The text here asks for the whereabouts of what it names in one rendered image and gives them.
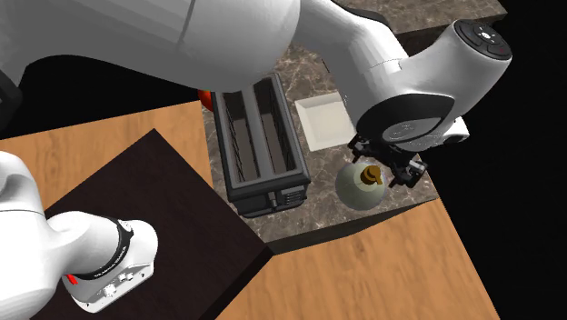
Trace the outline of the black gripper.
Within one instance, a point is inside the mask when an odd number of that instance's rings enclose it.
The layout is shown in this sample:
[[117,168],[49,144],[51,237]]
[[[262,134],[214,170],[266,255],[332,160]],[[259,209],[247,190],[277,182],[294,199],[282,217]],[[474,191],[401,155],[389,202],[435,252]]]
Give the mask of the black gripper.
[[417,155],[416,152],[403,150],[397,145],[387,145],[377,139],[371,140],[368,146],[367,140],[355,135],[347,147],[352,152],[353,163],[356,163],[361,157],[373,155],[381,163],[388,165],[393,174],[393,180],[389,183],[390,188],[396,185],[413,188],[428,168],[425,162],[413,160]]

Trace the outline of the grey round bottle brown stopper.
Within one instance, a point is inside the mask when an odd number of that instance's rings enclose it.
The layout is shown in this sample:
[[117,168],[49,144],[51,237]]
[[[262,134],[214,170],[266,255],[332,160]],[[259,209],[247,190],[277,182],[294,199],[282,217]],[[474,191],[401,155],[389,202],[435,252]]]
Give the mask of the grey round bottle brown stopper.
[[367,162],[345,165],[335,179],[335,192],[341,202],[356,211],[367,211],[380,204],[387,180],[380,166]]

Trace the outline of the white square plate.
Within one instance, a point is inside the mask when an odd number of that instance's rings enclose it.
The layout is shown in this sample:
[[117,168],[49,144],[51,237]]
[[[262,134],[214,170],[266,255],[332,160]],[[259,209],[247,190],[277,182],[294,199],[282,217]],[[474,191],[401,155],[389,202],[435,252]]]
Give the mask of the white square plate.
[[348,144],[355,130],[338,92],[294,102],[311,152]]

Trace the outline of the dark grey two-slot toaster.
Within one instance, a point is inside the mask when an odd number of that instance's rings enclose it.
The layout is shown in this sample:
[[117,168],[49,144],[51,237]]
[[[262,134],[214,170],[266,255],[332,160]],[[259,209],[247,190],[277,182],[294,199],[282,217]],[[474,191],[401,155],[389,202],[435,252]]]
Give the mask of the dark grey two-slot toaster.
[[280,76],[234,93],[212,93],[228,201],[246,218],[296,208],[311,177]]

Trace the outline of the red round object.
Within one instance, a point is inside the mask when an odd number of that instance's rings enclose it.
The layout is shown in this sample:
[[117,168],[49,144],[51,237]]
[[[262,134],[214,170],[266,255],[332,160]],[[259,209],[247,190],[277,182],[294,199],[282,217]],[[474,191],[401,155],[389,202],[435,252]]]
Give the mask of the red round object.
[[214,107],[213,107],[211,92],[206,90],[198,90],[197,94],[201,102],[201,105],[204,108],[206,108],[208,111],[213,112]]

